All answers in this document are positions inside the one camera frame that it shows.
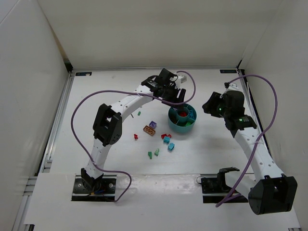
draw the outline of black mounting plate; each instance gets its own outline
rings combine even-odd
[[[101,189],[104,189],[103,194],[91,195],[91,192],[83,186],[81,176],[76,176],[72,192],[72,201],[113,201],[116,192],[116,176],[104,176],[99,190]]]
[[[218,187],[217,177],[201,178],[201,186],[204,204],[217,204],[225,197],[225,195],[227,195],[231,189],[228,186],[226,186],[226,190],[222,190],[220,187]],[[239,196],[233,200],[227,201],[226,203],[248,203],[248,200],[244,196]]]

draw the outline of white table surface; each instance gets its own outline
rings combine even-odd
[[[240,145],[233,139],[221,118],[205,114],[202,105],[207,102],[213,91],[224,92],[224,82],[237,77],[237,74],[221,74],[219,70],[188,70],[195,79],[197,92],[189,103],[197,111],[197,121],[189,134],[173,132],[167,123],[169,107],[159,101],[152,101],[129,116],[123,123],[121,139],[113,145],[105,163],[107,170],[122,170],[130,174],[215,174],[220,168],[237,167],[243,169],[247,163]],[[88,157],[76,142],[70,119],[73,110],[83,97],[98,90],[134,91],[148,76],[158,75],[160,70],[101,71],[92,76],[75,77],[67,103],[59,136],[56,138],[51,173],[77,173],[88,163]],[[188,99],[193,85],[188,77],[182,85],[187,90]],[[91,152],[93,146],[92,125],[98,107],[112,104],[125,95],[103,93],[84,102],[74,120],[75,130],[80,140]],[[250,115],[245,103],[246,113]],[[143,131],[151,121],[157,123],[156,134],[152,137]],[[134,140],[133,134],[139,136]],[[170,153],[163,144],[161,134],[171,134],[175,144]],[[160,154],[152,160],[148,151],[159,148]]]
[[[222,93],[223,83],[237,75],[220,74],[219,70],[189,72],[197,83],[196,96],[190,102],[197,111],[191,133],[171,131],[167,124],[169,108],[158,101],[143,106],[140,116],[137,110],[134,118],[129,116],[123,123],[122,137],[110,150],[105,164],[105,169],[132,174],[132,186],[118,203],[71,201],[75,174],[80,174],[88,158],[72,135],[70,117],[86,95],[103,89],[133,91],[142,80],[159,71],[104,71],[75,77],[52,153],[51,171],[39,174],[25,223],[35,224],[35,231],[287,231],[299,227],[293,209],[289,213],[257,216],[247,203],[220,208],[203,204],[201,186],[195,183],[197,174],[216,174],[220,168],[231,166],[243,169],[247,158],[223,119],[204,114],[201,108],[213,91]],[[193,90],[190,80],[183,88],[188,98]],[[105,93],[82,105],[74,124],[87,148],[93,145],[92,124],[99,105],[112,104],[123,97]],[[142,130],[151,120],[158,124],[153,137]],[[171,153],[160,138],[163,133],[172,134],[175,148]],[[160,148],[160,154],[150,160],[147,152],[154,153],[156,148]],[[128,177],[117,176],[116,197],[127,184]]]
[[[255,215],[248,203],[203,204],[197,175],[135,175],[117,203],[71,201],[74,174],[38,176],[25,224],[34,231],[288,231],[295,211]],[[117,194],[128,183],[116,182]]]

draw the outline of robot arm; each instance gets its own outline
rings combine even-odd
[[[163,69],[158,76],[144,80],[134,92],[160,97],[170,103],[181,103],[184,101],[186,90],[180,89],[180,84],[184,81],[186,76],[175,75]],[[94,163],[99,168],[104,168],[111,146],[120,139],[124,120],[152,100],[153,98],[148,96],[128,95],[110,106],[102,104],[99,107],[93,124],[94,145],[91,152]],[[89,160],[87,166],[81,169],[81,177],[84,187],[91,190],[100,183],[103,173]]]
[[[203,109],[207,114],[224,118],[226,128],[249,159],[259,136],[257,126],[252,117],[244,114],[244,95],[236,84],[225,84],[225,87],[223,94],[213,92]],[[295,178],[285,176],[261,144],[257,146],[251,167],[256,180],[245,176],[236,191],[248,199],[253,212],[265,214],[290,211],[297,189]],[[233,187],[240,175],[237,168],[221,169],[218,173],[218,185],[223,188]]]

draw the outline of round container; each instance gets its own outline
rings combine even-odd
[[[181,112],[185,112],[187,116],[180,116]],[[183,110],[177,110],[171,107],[168,111],[169,127],[178,133],[186,133],[192,130],[197,119],[196,110],[189,104],[184,104]]]

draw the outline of blue lego brick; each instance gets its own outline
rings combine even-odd
[[[157,126],[157,123],[155,123],[154,121],[151,121],[150,124],[149,124],[149,127],[155,129]]]
[[[169,151],[172,151],[174,149],[174,143],[170,143],[169,145],[168,145],[168,150]]]
[[[192,110],[189,110],[189,112],[188,112],[188,118],[194,119],[193,111],[192,111]]]
[[[164,137],[164,143],[169,143],[169,142],[170,142],[170,137],[165,136],[165,137]]]

